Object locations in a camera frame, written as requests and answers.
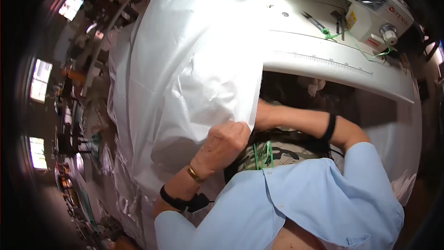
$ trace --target red label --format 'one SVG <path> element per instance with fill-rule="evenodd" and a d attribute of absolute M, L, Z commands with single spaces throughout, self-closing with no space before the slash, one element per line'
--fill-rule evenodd
<path fill-rule="evenodd" d="M 367 44 L 371 45 L 374 48 L 377 48 L 381 45 L 380 42 L 376 41 L 375 39 L 368 38 L 367 41 L 365 41 Z"/>

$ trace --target scissors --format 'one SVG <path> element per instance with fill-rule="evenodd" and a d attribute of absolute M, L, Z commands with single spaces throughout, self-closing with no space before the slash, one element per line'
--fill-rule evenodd
<path fill-rule="evenodd" d="M 322 29 L 325 29 L 325 27 L 317 21 L 315 18 L 313 18 L 310 14 L 307 12 L 301 13 L 306 19 L 308 19 L 309 22 L 311 22 L 314 26 L 316 26 L 321 32 Z"/>

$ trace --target hand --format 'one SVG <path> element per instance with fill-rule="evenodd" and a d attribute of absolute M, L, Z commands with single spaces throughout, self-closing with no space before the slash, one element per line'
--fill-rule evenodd
<path fill-rule="evenodd" d="M 225 122 L 213 126 L 207 141 L 190 165 L 202 179 L 230 165 L 247 146 L 250 128 L 245 122 Z"/>
<path fill-rule="evenodd" d="M 276 106 L 259 99 L 254 128 L 260 131 L 266 131 L 277 127 L 278 125 L 276 124 L 275 119 L 277 113 Z"/>

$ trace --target gold bracelet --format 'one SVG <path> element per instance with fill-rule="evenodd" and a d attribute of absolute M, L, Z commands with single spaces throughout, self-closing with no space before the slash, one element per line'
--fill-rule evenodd
<path fill-rule="evenodd" d="M 196 172 L 192 169 L 191 165 L 188 165 L 186 167 L 186 171 L 190 174 L 190 176 L 197 181 L 198 183 L 202 183 L 204 182 L 204 180 L 202 180 L 197 174 Z"/>

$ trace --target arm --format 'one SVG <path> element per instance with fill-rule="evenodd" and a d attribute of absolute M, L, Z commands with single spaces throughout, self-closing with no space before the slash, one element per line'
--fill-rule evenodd
<path fill-rule="evenodd" d="M 330 115 L 327 112 L 273 106 L 259 100 L 256 127 L 260 130 L 286 126 L 305 134 L 321 138 L 327 130 Z M 369 137 L 356 124 L 337 116 L 330 143 L 344 153 L 359 142 L 370 142 Z"/>
<path fill-rule="evenodd" d="M 208 132 L 206 142 L 191 160 L 190 166 L 201 179 L 207 179 L 235 160 L 247 145 L 249 136 L 250 129 L 244 122 L 229 121 L 215 125 Z M 196 195 L 201 185 L 191 177 L 186 168 L 182 168 L 165 184 L 165 192 L 172 198 L 189 201 Z M 178 211 L 158 195 L 154 204 L 154 217 L 167 210 Z"/>

